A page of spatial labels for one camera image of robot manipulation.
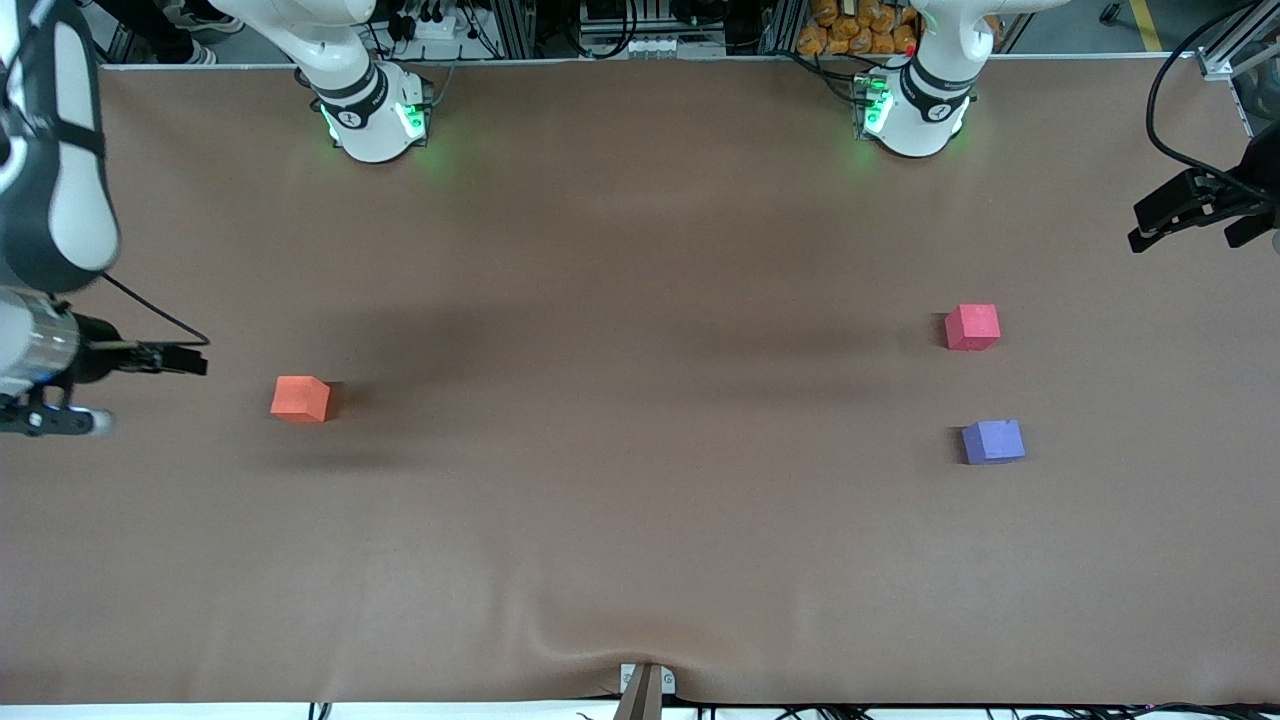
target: shoe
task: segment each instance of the shoe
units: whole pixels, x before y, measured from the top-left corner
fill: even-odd
[[[218,64],[218,55],[214,55],[212,50],[210,50],[209,47],[205,47],[204,45],[201,45],[200,42],[195,41],[195,40],[192,40],[191,44],[195,45],[196,49],[192,51],[191,59],[186,61],[187,65],[214,65],[214,64]]]
[[[184,29],[187,32],[212,29],[225,35],[233,35],[244,29],[244,20],[236,19],[230,15],[223,15],[216,20],[205,19],[188,10],[184,3],[178,3],[177,5],[169,5],[165,8],[164,17],[169,18],[169,22],[177,26],[178,29]]]

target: brown table surface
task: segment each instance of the brown table surface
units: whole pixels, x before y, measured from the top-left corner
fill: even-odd
[[[1280,259],[1129,254],[1179,169],[1155,69],[992,63],[910,161],[788,63],[466,68],[380,167],[288,72],[105,73],[116,275],[211,374],[0,441],[4,701],[572,697],[637,659],[704,701],[1277,700]],[[1239,158],[1224,85],[1165,99]],[[957,302],[998,346],[938,345]],[[271,419],[280,374],[340,419]],[[960,464],[1006,416],[1029,457]]]

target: purple block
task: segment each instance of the purple block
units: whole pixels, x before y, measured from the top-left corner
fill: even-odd
[[[963,434],[970,465],[996,465],[1027,457],[1018,420],[979,420]]]

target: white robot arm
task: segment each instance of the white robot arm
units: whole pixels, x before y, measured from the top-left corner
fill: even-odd
[[[119,254],[106,191],[97,65],[67,0],[0,0],[0,432],[101,434],[110,414],[72,387],[114,370],[204,374],[200,354],[123,341],[52,293],[81,290]],[[46,388],[61,391],[46,405]]]
[[[984,19],[1033,13],[1069,0],[911,0],[924,18],[915,55],[887,74],[887,94],[864,128],[909,158],[933,155],[960,131],[969,91],[991,58],[995,35]]]
[[[422,78],[374,61],[352,28],[374,0],[212,0],[293,59],[320,96],[329,132],[348,155],[383,163],[426,137]]]

